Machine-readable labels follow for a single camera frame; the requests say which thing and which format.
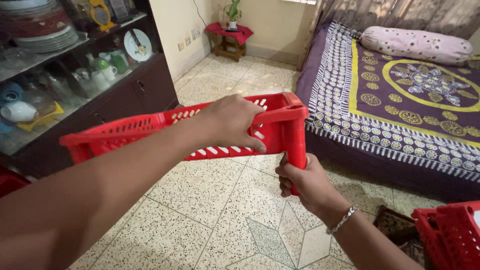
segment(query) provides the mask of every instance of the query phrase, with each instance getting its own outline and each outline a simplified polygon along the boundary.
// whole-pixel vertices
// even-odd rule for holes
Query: cream wall
[[[480,28],[477,29],[473,36],[468,40],[473,46],[473,54],[480,54]]]
[[[220,12],[231,0],[195,0],[200,15],[208,25],[219,21]],[[192,29],[205,26],[197,14],[193,0],[150,1],[156,26],[162,40],[172,79],[176,81],[210,52],[208,38],[201,38],[189,46],[185,38],[192,38]],[[243,17],[240,25],[255,34],[247,40],[247,54],[296,64],[313,17],[314,6],[283,0],[241,0],[238,9]],[[178,49],[183,42],[185,48]]]
[[[208,25],[212,21],[212,0],[195,0],[200,15]],[[155,23],[160,34],[168,68],[173,81],[176,81],[209,52],[208,38],[203,34],[205,26],[197,14],[193,0],[154,0],[150,1]],[[193,40],[192,30],[200,27],[200,38]],[[192,43],[187,46],[185,38],[190,37]],[[183,42],[184,49],[179,51],[178,43]]]
[[[231,0],[216,0],[217,5]],[[240,0],[240,25],[255,34],[247,40],[247,54],[297,64],[308,33],[314,5],[283,0]]]

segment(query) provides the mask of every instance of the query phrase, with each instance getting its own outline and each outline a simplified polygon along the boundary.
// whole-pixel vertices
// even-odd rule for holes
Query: power socket
[[[197,38],[200,37],[200,28],[199,27],[192,30],[192,37],[193,37],[193,40],[196,40]]]

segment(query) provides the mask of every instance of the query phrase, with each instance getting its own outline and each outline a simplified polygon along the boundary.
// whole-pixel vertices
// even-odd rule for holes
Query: terrazzo floor
[[[210,54],[175,83],[185,106],[240,93],[295,92],[293,65]],[[296,197],[283,199],[281,155],[182,162],[157,182],[90,250],[83,269],[354,269],[325,225]],[[442,203],[322,161],[335,187],[372,222],[380,205],[409,215]]]

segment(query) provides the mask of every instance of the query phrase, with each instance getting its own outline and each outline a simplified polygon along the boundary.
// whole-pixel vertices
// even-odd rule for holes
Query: pink pillow
[[[398,28],[370,26],[361,35],[361,44],[383,54],[458,65],[471,58],[470,42],[453,36]]]

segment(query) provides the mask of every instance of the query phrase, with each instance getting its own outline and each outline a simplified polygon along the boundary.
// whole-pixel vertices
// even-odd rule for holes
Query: purple bedsheet
[[[333,22],[313,37],[296,90],[311,113],[307,152],[443,201],[479,200],[476,65],[385,56],[355,34]]]

